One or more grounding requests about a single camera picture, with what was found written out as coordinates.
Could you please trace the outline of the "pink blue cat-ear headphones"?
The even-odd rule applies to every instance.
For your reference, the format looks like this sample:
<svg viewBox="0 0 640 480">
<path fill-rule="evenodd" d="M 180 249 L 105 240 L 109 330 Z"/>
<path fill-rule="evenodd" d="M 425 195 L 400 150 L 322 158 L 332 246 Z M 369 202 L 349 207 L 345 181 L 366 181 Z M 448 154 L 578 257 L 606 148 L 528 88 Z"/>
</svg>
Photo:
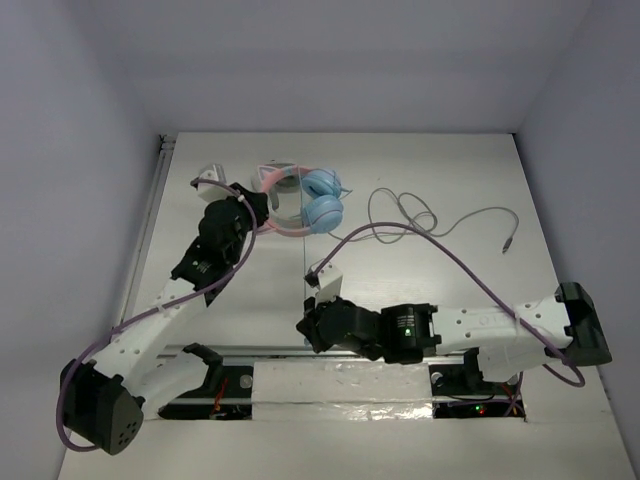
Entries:
<svg viewBox="0 0 640 480">
<path fill-rule="evenodd" d="M 277 233 L 292 238 L 331 233 L 343 220 L 342 200 L 350 195 L 352 190 L 343 186 L 339 175 L 333 169 L 310 168 L 293 163 L 292 166 L 270 173 L 264 179 L 262 190 L 259 192 L 267 194 L 279 180 L 293 175 L 299 176 L 301 180 L 302 227 L 284 228 L 270 217 L 269 210 L 269 219 L 259 228 L 260 233 Z"/>
</svg>

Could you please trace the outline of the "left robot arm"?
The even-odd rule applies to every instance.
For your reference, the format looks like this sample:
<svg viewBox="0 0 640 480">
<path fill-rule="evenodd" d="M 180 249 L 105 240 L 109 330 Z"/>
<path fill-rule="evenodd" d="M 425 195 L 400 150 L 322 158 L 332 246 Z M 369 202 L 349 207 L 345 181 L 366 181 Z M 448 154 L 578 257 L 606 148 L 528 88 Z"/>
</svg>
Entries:
<svg viewBox="0 0 640 480">
<path fill-rule="evenodd" d="M 238 183 L 223 189 L 226 196 L 205 208 L 197 237 L 155 303 L 112 328 L 62 370 L 56 429 L 67 449 L 116 455 L 171 399 L 192 389 L 211 394 L 221 386 L 222 358 L 203 345 L 187 346 L 164 367 L 157 357 L 243 267 L 269 218 L 267 194 Z"/>
</svg>

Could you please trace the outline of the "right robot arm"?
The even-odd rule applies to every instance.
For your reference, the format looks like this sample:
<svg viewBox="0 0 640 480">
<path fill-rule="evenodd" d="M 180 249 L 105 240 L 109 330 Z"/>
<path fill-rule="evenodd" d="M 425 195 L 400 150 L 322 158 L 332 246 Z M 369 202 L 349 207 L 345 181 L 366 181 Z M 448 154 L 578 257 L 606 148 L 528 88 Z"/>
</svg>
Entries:
<svg viewBox="0 0 640 480">
<path fill-rule="evenodd" d="M 296 329 L 316 353 L 339 347 L 388 364 L 416 364 L 461 352 L 463 384 L 475 393 L 561 358 L 575 367 L 612 360 L 593 300 L 575 282 L 562 283 L 552 295 L 511 312 L 428 303 L 375 312 L 341 297 L 323 303 L 308 298 Z"/>
</svg>

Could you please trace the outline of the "white foil-taped block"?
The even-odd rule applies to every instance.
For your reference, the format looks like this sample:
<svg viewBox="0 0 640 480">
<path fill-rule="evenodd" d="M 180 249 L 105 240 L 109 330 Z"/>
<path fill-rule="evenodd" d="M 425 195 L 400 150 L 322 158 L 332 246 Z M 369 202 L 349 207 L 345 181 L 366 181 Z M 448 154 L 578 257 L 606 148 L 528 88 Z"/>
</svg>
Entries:
<svg viewBox="0 0 640 480">
<path fill-rule="evenodd" d="M 255 421 L 426 420 L 429 368 L 360 360 L 261 361 L 252 386 Z"/>
</svg>

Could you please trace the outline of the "aluminium rail frame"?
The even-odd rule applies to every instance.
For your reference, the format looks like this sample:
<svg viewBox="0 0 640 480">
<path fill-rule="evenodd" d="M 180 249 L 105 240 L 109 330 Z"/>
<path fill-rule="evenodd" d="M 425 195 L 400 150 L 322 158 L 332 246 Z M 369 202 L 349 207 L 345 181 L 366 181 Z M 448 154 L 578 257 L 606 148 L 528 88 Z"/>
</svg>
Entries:
<svg viewBox="0 0 640 480">
<path fill-rule="evenodd" d="M 153 179 L 150 186 L 149 196 L 143 212 L 142 220 L 139 227 L 139 234 L 134 247 L 133 257 L 127 273 L 124 291 L 121 296 L 120 306 L 118 308 L 113 325 L 110 331 L 113 332 L 116 327 L 120 326 L 129 315 L 133 312 L 141 279 L 144 271 L 144 265 L 149 251 L 149 245 L 153 235 L 156 223 L 159 205 L 168 177 L 173 153 L 177 143 L 176 134 L 162 134 L 159 136 L 158 158 L 154 170 Z"/>
</svg>

